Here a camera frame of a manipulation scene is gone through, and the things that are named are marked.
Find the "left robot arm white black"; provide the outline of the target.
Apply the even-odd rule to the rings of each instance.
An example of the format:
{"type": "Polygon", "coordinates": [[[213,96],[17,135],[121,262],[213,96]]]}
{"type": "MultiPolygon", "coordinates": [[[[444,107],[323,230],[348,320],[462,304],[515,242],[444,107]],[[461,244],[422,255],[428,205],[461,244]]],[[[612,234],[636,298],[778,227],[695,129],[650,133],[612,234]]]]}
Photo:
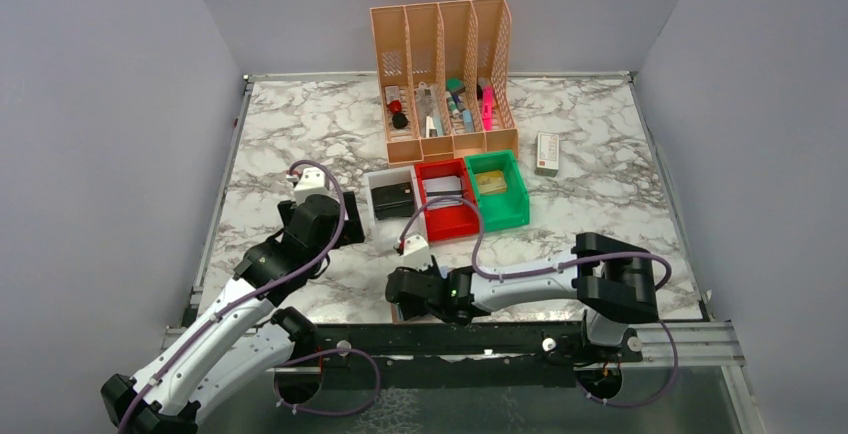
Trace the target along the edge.
{"type": "Polygon", "coordinates": [[[338,246],[363,242],[355,195],[312,194],[278,205],[283,228],[251,247],[212,305],[163,353],[101,388],[121,433],[195,433],[224,400],[261,372],[298,365],[318,349],[316,326],[283,301],[314,278],[339,223],[338,246]]]}

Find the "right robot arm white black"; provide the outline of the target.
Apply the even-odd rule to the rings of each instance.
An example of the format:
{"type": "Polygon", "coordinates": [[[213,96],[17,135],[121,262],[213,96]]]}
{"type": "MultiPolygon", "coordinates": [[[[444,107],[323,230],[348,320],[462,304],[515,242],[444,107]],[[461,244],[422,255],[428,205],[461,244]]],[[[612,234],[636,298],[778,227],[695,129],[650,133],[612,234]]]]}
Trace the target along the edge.
{"type": "Polygon", "coordinates": [[[403,241],[402,262],[388,276],[385,298],[397,316],[430,315],[468,325],[509,307],[549,300],[577,300],[586,312],[577,334],[579,352],[600,361],[625,340],[632,325],[659,319],[656,292],[670,278],[654,276],[654,264],[670,263],[646,249],[594,232],[581,233],[568,251],[524,263],[442,268],[421,236],[403,241]]]}

